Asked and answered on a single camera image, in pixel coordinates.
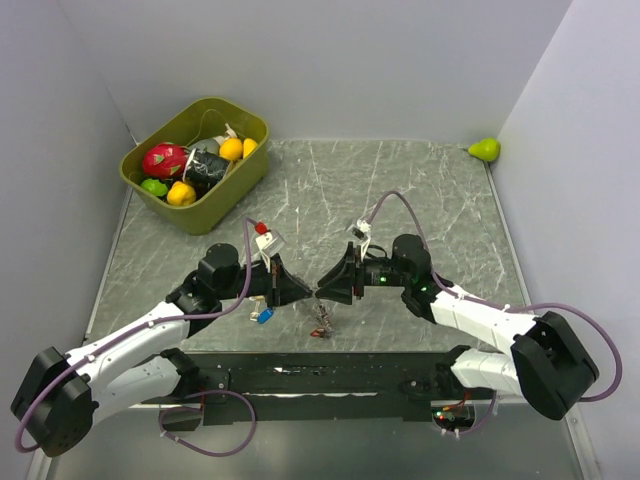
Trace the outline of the metal disc with key rings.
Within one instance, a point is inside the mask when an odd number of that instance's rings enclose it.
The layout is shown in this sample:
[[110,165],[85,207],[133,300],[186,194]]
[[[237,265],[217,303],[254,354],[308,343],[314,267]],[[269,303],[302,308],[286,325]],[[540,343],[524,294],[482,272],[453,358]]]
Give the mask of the metal disc with key rings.
[[334,333],[331,322],[331,312],[318,298],[313,297],[310,303],[311,316],[316,322],[315,329],[311,332],[313,338],[329,339]]

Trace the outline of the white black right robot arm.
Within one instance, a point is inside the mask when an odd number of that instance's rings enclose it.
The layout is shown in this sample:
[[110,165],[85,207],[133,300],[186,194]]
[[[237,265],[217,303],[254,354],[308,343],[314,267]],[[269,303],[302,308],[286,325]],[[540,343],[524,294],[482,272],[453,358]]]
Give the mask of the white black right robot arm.
[[538,413],[560,420],[599,377],[599,371],[567,320],[495,308],[434,273],[431,256],[417,235],[395,238],[388,257],[367,257],[348,245],[320,282],[320,299],[350,305],[368,287],[399,287],[416,317],[454,328],[490,346],[452,351],[437,378],[439,391],[459,398],[486,388],[523,397]]

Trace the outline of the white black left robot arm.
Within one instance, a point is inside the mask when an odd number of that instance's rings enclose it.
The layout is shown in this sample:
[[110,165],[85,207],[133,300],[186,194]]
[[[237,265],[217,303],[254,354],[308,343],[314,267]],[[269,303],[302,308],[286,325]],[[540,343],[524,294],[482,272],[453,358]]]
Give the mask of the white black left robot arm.
[[311,288],[290,274],[279,255],[239,262],[236,248],[211,246],[175,290],[150,312],[112,334],[65,354],[50,347],[34,357],[11,403],[20,434],[34,448],[59,456],[93,425],[129,406],[156,397],[191,399],[197,368],[179,344],[238,307],[261,297],[268,308],[305,300]]

